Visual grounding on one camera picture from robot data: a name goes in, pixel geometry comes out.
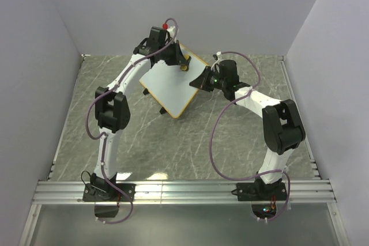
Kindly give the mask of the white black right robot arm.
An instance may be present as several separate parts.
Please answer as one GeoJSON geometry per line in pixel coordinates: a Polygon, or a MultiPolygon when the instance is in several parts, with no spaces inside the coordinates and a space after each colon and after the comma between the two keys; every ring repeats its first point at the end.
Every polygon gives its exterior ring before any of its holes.
{"type": "Polygon", "coordinates": [[[206,92],[220,90],[229,101],[217,117],[209,141],[210,162],[217,174],[227,180],[241,181],[241,178],[222,174],[214,162],[213,137],[221,116],[230,106],[238,105],[262,119],[263,138],[267,151],[262,166],[254,176],[260,181],[254,186],[254,192],[262,200],[269,199],[275,192],[274,185],[279,183],[282,175],[285,174],[284,168],[289,157],[306,138],[296,103],[291,99],[284,101],[274,99],[260,93],[254,86],[240,81],[237,64],[229,59],[222,60],[212,67],[206,66],[189,85],[206,92]]]}

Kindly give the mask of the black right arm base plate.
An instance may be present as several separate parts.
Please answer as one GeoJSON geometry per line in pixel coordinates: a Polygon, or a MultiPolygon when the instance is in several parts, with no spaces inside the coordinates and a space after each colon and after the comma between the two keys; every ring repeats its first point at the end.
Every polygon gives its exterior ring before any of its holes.
{"type": "Polygon", "coordinates": [[[265,184],[261,178],[252,183],[236,183],[236,188],[231,191],[238,201],[269,201],[269,200],[287,200],[288,190],[282,179],[272,183],[265,184]]]}

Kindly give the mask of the yellow and black eraser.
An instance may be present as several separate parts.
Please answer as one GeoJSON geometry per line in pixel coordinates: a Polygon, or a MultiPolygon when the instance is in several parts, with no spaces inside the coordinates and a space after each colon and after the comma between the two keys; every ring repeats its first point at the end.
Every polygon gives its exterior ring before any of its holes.
{"type": "Polygon", "coordinates": [[[188,54],[184,54],[183,59],[181,60],[181,64],[180,64],[180,70],[181,71],[188,71],[190,61],[191,61],[191,56],[188,55],[188,54]]]}

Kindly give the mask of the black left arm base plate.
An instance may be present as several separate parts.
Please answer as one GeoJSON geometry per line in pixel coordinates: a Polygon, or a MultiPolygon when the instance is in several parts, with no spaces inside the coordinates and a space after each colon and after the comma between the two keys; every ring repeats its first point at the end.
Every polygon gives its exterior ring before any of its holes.
{"type": "MultiPolygon", "coordinates": [[[[134,199],[135,184],[133,183],[118,183],[116,186],[127,194],[130,200],[134,199]]],[[[83,202],[128,202],[129,200],[123,196],[121,192],[108,186],[108,191],[104,192],[98,188],[91,186],[90,183],[86,184],[84,194],[82,196],[83,202]]]]}

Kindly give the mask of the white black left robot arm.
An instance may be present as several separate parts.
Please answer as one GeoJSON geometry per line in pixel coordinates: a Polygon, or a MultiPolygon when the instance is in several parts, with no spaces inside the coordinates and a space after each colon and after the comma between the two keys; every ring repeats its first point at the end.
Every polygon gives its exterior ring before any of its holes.
{"type": "Polygon", "coordinates": [[[99,158],[87,190],[96,193],[103,201],[110,201],[119,193],[114,166],[120,136],[130,120],[127,98],[134,85],[161,60],[167,66],[189,70],[191,58],[182,53],[177,32],[176,26],[169,27],[166,23],[151,28],[149,36],[136,46],[122,72],[107,87],[95,91],[94,102],[88,110],[95,113],[100,133],[94,136],[90,129],[86,132],[93,140],[100,141],[99,158]]]}

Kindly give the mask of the yellow framed whiteboard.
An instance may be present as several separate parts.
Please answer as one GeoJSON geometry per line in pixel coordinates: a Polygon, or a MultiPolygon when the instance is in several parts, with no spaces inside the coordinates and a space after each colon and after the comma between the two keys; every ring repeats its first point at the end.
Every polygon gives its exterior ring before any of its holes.
{"type": "Polygon", "coordinates": [[[181,116],[198,92],[197,88],[190,86],[190,82],[199,77],[207,66],[184,45],[180,48],[184,55],[191,58],[187,71],[159,61],[140,79],[141,85],[175,119],[181,116]]]}

